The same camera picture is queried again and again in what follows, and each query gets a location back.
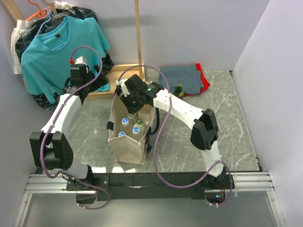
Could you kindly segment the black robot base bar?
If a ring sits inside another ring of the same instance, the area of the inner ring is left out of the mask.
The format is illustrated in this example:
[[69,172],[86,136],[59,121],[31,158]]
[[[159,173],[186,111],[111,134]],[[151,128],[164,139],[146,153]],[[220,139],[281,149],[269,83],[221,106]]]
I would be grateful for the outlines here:
[[[195,183],[203,176],[205,172],[176,172],[176,173],[161,173],[161,176],[171,184],[183,186]],[[234,189],[232,175],[226,174],[215,178],[207,175],[197,185],[177,189],[166,185],[156,173],[94,173],[93,185],[101,187],[107,191],[111,200],[125,200],[125,199],[168,199],[168,198],[191,198],[194,200],[204,200],[208,194],[206,191],[214,190],[223,192],[230,188]],[[84,202],[93,203],[96,201],[106,201],[107,194],[92,187],[81,185],[79,182],[68,179],[66,184],[68,192],[92,192],[89,196],[76,196],[77,201],[84,204]]]

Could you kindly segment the beige canvas tote bag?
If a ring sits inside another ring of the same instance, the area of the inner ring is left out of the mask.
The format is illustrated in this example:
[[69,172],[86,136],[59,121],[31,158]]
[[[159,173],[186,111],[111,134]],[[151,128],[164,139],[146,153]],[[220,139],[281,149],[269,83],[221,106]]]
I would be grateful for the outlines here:
[[138,111],[139,118],[141,118],[147,126],[147,130],[143,133],[143,137],[139,142],[132,138],[134,122],[130,120],[130,133],[118,137],[119,132],[121,132],[121,120],[127,118],[129,114],[126,106],[120,99],[122,95],[123,94],[118,96],[116,93],[114,95],[109,121],[107,122],[107,129],[109,131],[108,142],[117,162],[143,165],[145,163],[146,153],[152,148],[149,144],[149,136],[154,133],[152,125],[154,117],[156,116],[156,108],[150,105],[144,105],[143,108]]

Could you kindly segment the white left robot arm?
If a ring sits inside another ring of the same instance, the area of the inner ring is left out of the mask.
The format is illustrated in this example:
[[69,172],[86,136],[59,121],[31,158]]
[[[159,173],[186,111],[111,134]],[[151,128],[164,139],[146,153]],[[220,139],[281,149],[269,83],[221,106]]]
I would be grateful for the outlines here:
[[61,91],[59,104],[49,122],[39,132],[30,135],[30,145],[36,167],[45,170],[59,170],[70,178],[78,179],[78,185],[89,190],[95,179],[89,165],[74,158],[73,150],[65,134],[72,119],[89,93],[105,85],[104,75],[95,77],[85,63],[71,66],[71,76],[67,78]]

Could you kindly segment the green glass bottle yellow label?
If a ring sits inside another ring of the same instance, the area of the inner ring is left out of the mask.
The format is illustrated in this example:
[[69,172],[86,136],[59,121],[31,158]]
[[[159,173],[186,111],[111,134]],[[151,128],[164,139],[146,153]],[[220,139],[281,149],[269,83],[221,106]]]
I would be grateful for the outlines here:
[[183,82],[182,81],[178,82],[178,86],[174,90],[173,95],[176,96],[176,97],[178,97],[179,99],[183,100],[183,98],[184,98],[184,91],[183,91]]

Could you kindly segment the clear bottle green cap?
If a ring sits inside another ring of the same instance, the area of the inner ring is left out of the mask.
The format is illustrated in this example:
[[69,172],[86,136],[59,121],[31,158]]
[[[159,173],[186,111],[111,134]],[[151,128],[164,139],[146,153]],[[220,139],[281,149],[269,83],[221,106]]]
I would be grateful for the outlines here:
[[134,127],[138,127],[143,133],[145,133],[147,130],[147,126],[141,118],[138,118],[135,121]]
[[127,118],[131,121],[131,122],[136,122],[136,120],[139,118],[139,114],[138,112],[130,113],[128,114]]

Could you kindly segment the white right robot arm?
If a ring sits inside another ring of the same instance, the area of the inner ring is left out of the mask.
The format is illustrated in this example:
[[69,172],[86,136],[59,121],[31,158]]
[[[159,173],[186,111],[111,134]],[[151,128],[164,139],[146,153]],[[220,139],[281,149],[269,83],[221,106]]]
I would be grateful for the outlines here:
[[213,110],[192,106],[171,94],[156,82],[147,84],[134,74],[128,79],[119,79],[116,86],[122,90],[120,99],[128,112],[133,114],[150,105],[166,111],[191,129],[190,141],[202,151],[207,182],[212,188],[219,188],[224,183],[226,167],[221,161],[218,149],[218,124]]

